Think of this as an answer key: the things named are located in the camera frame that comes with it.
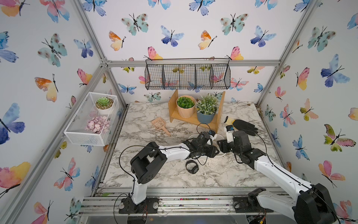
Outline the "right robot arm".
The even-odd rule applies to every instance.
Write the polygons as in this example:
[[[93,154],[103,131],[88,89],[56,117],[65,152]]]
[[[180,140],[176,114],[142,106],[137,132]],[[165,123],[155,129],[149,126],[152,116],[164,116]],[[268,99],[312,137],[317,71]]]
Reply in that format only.
[[[268,177],[286,192],[286,196],[257,188],[248,194],[251,210],[272,210],[291,218],[298,224],[333,224],[338,221],[328,189],[321,184],[311,184],[273,162],[258,148],[251,146],[244,131],[226,127],[226,139],[218,142],[224,153],[233,153],[245,164]]]

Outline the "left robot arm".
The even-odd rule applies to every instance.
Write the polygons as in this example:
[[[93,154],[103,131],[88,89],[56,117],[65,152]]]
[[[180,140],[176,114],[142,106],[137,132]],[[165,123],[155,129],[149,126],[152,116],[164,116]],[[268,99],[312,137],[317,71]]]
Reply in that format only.
[[[152,141],[131,159],[131,170],[126,174],[133,178],[133,187],[129,198],[138,205],[145,201],[148,184],[163,166],[171,161],[216,157],[220,151],[213,144],[217,134],[215,131],[201,132],[195,138],[190,138],[177,145],[160,146]]]

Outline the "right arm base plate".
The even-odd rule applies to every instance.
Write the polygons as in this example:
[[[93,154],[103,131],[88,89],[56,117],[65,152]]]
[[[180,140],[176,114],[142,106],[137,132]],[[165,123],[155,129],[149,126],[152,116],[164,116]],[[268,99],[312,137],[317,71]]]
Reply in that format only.
[[[249,213],[249,212],[268,212],[273,213],[273,210],[263,208],[257,199],[259,193],[265,192],[264,188],[257,188],[245,196],[233,198],[233,207],[236,213]]]

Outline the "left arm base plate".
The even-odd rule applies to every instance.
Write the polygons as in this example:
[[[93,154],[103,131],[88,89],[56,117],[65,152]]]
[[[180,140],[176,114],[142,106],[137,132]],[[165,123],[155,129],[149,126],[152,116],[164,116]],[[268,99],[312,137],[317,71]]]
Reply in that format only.
[[[147,197],[143,202],[135,204],[131,198],[123,198],[119,204],[119,214],[156,214],[159,207],[158,198]]]

